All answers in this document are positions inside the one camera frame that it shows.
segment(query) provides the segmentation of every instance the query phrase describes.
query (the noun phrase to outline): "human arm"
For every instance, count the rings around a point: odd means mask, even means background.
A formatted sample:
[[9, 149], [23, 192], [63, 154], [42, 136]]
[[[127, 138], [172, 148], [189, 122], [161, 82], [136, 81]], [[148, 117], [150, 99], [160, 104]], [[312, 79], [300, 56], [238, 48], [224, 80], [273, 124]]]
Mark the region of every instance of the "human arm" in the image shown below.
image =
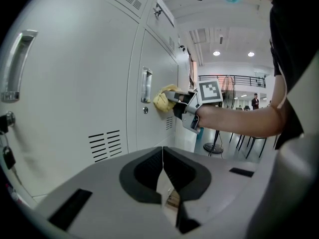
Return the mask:
[[277, 75], [270, 106], [253, 111], [238, 111], [203, 105], [197, 111], [199, 126], [237, 134], [269, 137], [282, 132], [288, 117], [289, 104], [282, 105], [286, 85]]

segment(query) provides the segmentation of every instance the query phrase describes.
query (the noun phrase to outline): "stand fan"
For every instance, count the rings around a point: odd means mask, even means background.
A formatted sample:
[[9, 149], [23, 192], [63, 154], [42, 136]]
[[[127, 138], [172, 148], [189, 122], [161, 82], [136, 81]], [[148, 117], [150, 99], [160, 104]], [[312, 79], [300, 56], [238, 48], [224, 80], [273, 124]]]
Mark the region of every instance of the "stand fan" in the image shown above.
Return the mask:
[[[221, 87], [221, 93], [223, 95], [223, 102], [220, 102], [218, 104], [219, 107], [223, 107], [226, 109], [233, 109], [235, 104], [235, 83], [233, 81], [233, 78], [229, 75], [227, 75], [224, 80]], [[204, 149], [206, 151], [209, 151], [208, 156], [211, 156], [213, 154], [221, 154], [224, 149], [221, 145], [216, 144], [216, 141], [219, 136], [219, 130], [216, 130], [215, 133], [215, 139], [214, 142], [208, 142], [204, 144]]]

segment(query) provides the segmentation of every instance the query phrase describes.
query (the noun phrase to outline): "ceiling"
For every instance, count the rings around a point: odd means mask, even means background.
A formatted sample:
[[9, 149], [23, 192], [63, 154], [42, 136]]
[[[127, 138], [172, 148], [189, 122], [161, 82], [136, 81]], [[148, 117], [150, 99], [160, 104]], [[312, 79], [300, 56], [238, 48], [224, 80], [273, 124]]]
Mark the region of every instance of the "ceiling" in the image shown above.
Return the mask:
[[[212, 62], [245, 62], [273, 67], [267, 0], [164, 0], [199, 66]], [[218, 50], [221, 55], [212, 53]], [[254, 57], [248, 57], [253, 51]]]

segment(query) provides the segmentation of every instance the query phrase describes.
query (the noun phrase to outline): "person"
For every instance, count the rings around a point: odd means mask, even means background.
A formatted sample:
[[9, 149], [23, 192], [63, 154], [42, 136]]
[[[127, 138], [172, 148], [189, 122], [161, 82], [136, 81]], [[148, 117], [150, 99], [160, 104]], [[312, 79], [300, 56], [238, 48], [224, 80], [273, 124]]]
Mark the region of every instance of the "person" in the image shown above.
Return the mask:
[[254, 94], [254, 98], [251, 101], [251, 106], [253, 107], [253, 110], [259, 109], [259, 100], [257, 93]]
[[[237, 134], [269, 137], [281, 134], [276, 149], [288, 139], [303, 133], [287, 93], [315, 56], [319, 47], [316, 0], [269, 0], [270, 49], [275, 68], [275, 85], [271, 104], [264, 109], [238, 111], [202, 105], [196, 112], [199, 126]], [[306, 29], [309, 38], [301, 34]]]

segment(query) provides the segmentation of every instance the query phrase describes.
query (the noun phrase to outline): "chair leg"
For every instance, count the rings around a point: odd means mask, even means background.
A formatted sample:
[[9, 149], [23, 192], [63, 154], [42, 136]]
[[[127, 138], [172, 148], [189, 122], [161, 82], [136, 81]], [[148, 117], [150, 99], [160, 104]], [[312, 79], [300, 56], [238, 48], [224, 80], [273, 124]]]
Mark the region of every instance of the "chair leg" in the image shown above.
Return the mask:
[[264, 147], [265, 147], [266, 141], [267, 141], [267, 138], [266, 138], [266, 139], [265, 139], [265, 141], [264, 141], [264, 145], [263, 145], [263, 148], [261, 149], [261, 152], [260, 152], [260, 154], [259, 154], [259, 158], [260, 158], [260, 156], [261, 156], [261, 153], [263, 153], [263, 150], [264, 150]]
[[277, 138], [278, 138], [278, 135], [276, 135], [276, 138], [275, 138], [275, 142], [274, 142], [274, 146], [273, 146], [273, 148], [275, 148], [275, 145], [276, 145], [276, 142], [277, 142]]
[[247, 143], [247, 147], [248, 147], [248, 145], [249, 145], [249, 142], [250, 142], [250, 138], [251, 138], [251, 136], [249, 137], [249, 140], [248, 140], [248, 143]]
[[211, 156], [212, 152], [214, 151], [214, 148], [215, 148], [215, 145], [216, 145], [216, 141], [217, 141], [217, 139], [218, 139], [218, 135], [219, 135], [219, 131], [216, 130], [215, 139], [214, 139], [214, 142], [213, 142], [213, 146], [212, 146], [211, 151], [209, 152], [208, 156]]
[[237, 145], [236, 145], [236, 149], [237, 149], [237, 147], [238, 147], [238, 145], [239, 145], [239, 143], [240, 143], [241, 136], [242, 136], [242, 135], [240, 135], [240, 137], [239, 137], [238, 143], [237, 143]]
[[253, 141], [251, 142], [251, 146], [250, 146], [249, 152], [248, 152], [248, 154], [247, 154], [247, 156], [246, 156], [246, 159], [248, 158], [248, 156], [249, 156], [249, 154], [250, 154], [250, 152], [251, 152], [251, 149], [252, 149], [253, 146], [254, 146], [255, 140], [256, 140], [256, 138], [253, 138]]
[[245, 139], [245, 136], [243, 137], [243, 139], [242, 139], [242, 141], [241, 141], [241, 144], [240, 144], [240, 146], [239, 146], [239, 149], [238, 149], [238, 150], [240, 150], [241, 146], [243, 145], [244, 139]]
[[231, 138], [233, 138], [233, 134], [234, 134], [234, 133], [231, 133], [231, 137], [230, 137], [230, 140], [229, 140], [229, 142], [231, 141]]

